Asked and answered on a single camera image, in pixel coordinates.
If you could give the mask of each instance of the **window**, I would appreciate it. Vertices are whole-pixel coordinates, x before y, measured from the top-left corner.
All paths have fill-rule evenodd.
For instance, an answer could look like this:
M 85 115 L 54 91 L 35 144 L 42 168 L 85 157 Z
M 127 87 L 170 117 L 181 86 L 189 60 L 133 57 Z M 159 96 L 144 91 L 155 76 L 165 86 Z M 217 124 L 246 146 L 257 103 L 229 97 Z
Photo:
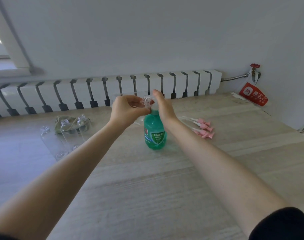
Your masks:
M 30 74 L 30 65 L 0 10 L 0 77 Z

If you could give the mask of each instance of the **window sill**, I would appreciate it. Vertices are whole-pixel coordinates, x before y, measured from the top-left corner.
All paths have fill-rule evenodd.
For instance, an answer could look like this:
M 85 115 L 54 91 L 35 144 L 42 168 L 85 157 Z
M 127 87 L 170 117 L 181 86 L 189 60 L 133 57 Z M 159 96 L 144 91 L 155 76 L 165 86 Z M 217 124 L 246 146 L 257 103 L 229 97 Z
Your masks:
M 30 76 L 29 68 L 17 68 L 10 59 L 0 59 L 0 77 Z

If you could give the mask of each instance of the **person's left arm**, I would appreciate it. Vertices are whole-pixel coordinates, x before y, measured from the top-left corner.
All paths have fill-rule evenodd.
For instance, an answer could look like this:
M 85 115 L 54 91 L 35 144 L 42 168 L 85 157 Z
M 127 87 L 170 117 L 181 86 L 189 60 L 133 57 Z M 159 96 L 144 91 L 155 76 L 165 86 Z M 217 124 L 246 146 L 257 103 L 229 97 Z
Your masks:
M 46 239 L 114 141 L 139 116 L 141 98 L 119 96 L 100 131 L 32 181 L 0 208 L 0 233 L 19 240 Z

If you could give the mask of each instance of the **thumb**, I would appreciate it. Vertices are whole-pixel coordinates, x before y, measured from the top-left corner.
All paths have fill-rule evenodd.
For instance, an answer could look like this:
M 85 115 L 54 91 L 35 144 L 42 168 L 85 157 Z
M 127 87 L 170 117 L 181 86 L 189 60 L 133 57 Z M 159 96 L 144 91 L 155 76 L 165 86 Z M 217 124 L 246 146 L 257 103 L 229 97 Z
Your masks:
M 156 98 L 158 104 L 161 104 L 165 100 L 162 92 L 160 92 L 160 91 L 158 91 L 156 89 L 153 90 L 153 95 Z
M 148 115 L 151 113 L 150 109 L 147 108 L 135 108 L 135 114 L 137 117 L 143 116 L 143 115 Z

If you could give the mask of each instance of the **person's left hand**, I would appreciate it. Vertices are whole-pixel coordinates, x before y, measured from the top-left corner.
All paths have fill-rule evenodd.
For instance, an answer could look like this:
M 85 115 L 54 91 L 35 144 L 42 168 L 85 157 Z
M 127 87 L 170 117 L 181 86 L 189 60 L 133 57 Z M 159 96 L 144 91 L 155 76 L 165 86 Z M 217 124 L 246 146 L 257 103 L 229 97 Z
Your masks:
M 151 110 L 144 108 L 141 101 L 142 98 L 134 95 L 118 96 L 112 106 L 110 122 L 121 125 L 125 129 L 133 124 L 138 117 L 149 114 Z

